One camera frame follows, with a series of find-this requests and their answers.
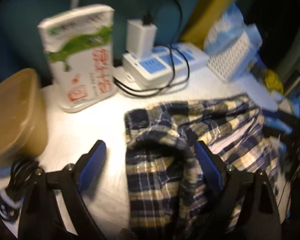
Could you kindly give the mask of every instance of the white power strip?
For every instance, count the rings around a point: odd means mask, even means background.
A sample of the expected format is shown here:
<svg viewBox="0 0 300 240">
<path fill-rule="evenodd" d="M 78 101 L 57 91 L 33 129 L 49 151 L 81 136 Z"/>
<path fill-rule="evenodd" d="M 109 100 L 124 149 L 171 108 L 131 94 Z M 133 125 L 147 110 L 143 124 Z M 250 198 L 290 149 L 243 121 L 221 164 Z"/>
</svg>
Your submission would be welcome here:
<svg viewBox="0 0 300 240">
<path fill-rule="evenodd" d="M 207 65 L 209 56 L 190 42 L 173 45 L 187 59 L 190 73 Z M 187 65 L 184 58 L 172 50 L 173 63 L 176 70 L 175 78 L 187 76 Z M 136 59 L 130 53 L 123 55 L 122 66 L 130 73 L 141 89 L 157 88 L 166 85 L 172 77 L 172 66 L 169 49 L 157 46 L 152 49 L 152 55 L 143 59 Z"/>
</svg>

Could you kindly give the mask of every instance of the screw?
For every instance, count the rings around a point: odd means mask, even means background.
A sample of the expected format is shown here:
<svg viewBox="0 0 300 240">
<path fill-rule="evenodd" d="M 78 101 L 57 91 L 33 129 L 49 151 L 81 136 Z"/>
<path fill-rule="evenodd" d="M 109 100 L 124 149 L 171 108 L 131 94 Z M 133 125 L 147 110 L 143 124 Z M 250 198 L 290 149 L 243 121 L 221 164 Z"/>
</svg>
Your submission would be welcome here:
<svg viewBox="0 0 300 240">
<path fill-rule="evenodd" d="M 42 172 L 43 172 L 43 170 L 40 168 L 35 170 L 35 174 L 38 176 L 40 176 L 42 174 Z"/>
<path fill-rule="evenodd" d="M 72 171 L 72 169 L 74 168 L 74 164 L 73 163 L 70 163 L 66 166 L 66 168 L 69 170 L 69 171 Z"/>
<path fill-rule="evenodd" d="M 227 170 L 228 170 L 228 171 L 233 171 L 233 170 L 234 170 L 233 165 L 232 165 L 232 164 L 228 164 L 228 165 L 227 165 Z"/>
</svg>

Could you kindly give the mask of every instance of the plaid shirt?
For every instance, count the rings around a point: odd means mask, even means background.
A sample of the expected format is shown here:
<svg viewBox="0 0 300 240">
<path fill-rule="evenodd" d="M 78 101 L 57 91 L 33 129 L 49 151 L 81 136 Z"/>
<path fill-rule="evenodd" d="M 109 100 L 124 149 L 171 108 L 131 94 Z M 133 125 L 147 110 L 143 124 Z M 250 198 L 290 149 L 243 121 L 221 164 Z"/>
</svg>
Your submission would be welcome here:
<svg viewBox="0 0 300 240">
<path fill-rule="evenodd" d="M 239 170 L 264 169 L 274 188 L 278 156 L 262 135 L 261 109 L 247 95 L 161 103 L 125 114 L 130 226 L 138 239 L 194 239 L 214 201 L 194 144 L 202 140 L 211 146 L 248 123 L 246 132 L 218 155 Z"/>
</svg>

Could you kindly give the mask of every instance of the table surface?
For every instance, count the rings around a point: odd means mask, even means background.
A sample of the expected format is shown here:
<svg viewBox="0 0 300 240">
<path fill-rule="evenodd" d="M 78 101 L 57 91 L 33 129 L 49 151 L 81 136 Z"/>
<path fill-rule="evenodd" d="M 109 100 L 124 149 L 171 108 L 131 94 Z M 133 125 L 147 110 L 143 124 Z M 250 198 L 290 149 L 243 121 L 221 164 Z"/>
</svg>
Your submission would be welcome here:
<svg viewBox="0 0 300 240">
<path fill-rule="evenodd" d="M 98 139 L 107 145 L 103 172 L 82 198 L 108 239 L 114 239 L 121 228 L 128 227 L 130 217 L 123 121 L 126 111 L 159 101 L 226 98 L 239 93 L 247 93 L 262 108 L 277 109 L 266 89 L 250 73 L 235 82 L 223 83 L 207 67 L 192 73 L 188 85 L 172 88 L 162 95 L 140 99 L 128 97 L 120 91 L 74 114 L 65 113 L 58 107 L 52 86 L 43 88 L 42 92 L 47 108 L 48 144 L 39 161 L 46 172 L 75 163 Z M 9 182 L 7 172 L 0 170 L 0 188 Z M 75 233 L 60 192 L 57 192 L 57 201 L 67 230 Z M 17 235 L 18 222 L 6 225 Z"/>
</svg>

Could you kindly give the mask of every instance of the brown plastic container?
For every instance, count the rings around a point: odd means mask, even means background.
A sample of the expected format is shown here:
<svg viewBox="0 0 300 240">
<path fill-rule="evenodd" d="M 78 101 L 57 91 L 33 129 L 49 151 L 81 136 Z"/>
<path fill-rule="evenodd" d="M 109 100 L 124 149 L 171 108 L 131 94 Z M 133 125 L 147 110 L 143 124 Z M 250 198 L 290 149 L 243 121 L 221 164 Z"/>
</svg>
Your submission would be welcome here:
<svg viewBox="0 0 300 240">
<path fill-rule="evenodd" d="M 0 83 L 0 168 L 17 155 L 40 155 L 47 145 L 43 95 L 35 70 L 26 68 Z"/>
</svg>

